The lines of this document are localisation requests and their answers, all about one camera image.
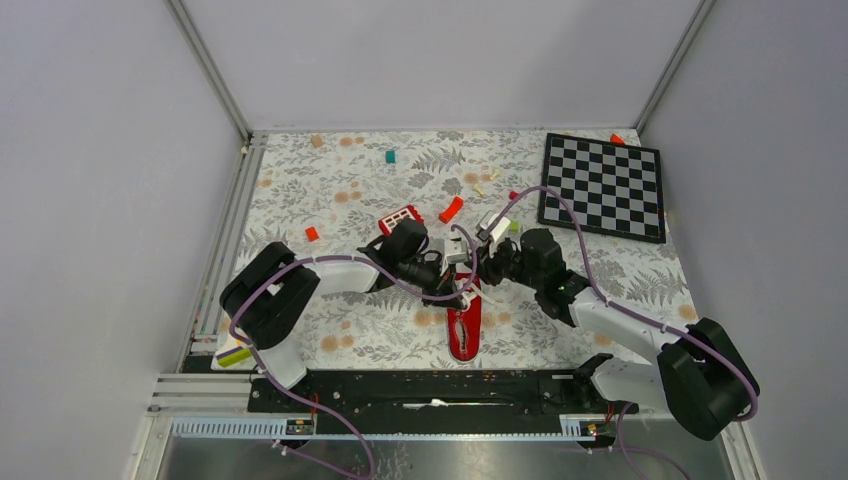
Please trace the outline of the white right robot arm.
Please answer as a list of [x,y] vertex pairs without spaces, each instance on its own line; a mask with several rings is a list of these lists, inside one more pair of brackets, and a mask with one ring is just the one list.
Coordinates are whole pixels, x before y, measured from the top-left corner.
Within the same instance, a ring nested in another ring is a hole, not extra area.
[[670,414],[702,440],[757,413],[758,383],[716,321],[662,322],[614,300],[587,275],[566,266],[559,243],[546,229],[527,230],[518,242],[491,227],[479,229],[477,237],[477,272],[484,283],[525,286],[549,318],[604,335],[638,356],[628,361],[597,354],[582,364],[573,396],[583,410],[631,402]]

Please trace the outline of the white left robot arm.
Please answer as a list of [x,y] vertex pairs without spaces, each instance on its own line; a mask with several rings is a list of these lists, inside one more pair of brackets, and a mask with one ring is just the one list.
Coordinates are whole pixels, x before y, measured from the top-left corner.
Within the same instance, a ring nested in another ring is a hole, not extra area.
[[219,296],[229,334],[243,342],[288,411],[309,401],[307,368],[289,336],[315,299],[337,293],[370,294],[395,286],[425,305],[469,307],[472,276],[456,282],[445,254],[428,250],[426,227],[404,219],[354,255],[299,258],[282,242],[268,244]]

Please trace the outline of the red canvas sneaker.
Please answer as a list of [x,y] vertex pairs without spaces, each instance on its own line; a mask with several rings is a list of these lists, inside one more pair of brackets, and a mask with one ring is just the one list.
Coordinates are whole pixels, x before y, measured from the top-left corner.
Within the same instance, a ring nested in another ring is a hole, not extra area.
[[446,310],[449,353],[460,364],[470,364],[475,360],[480,351],[487,318],[494,319],[499,308],[504,306],[502,301],[485,293],[483,282],[478,276],[472,277],[469,272],[458,273],[457,285],[462,286],[468,278],[473,281],[462,296],[464,308]]

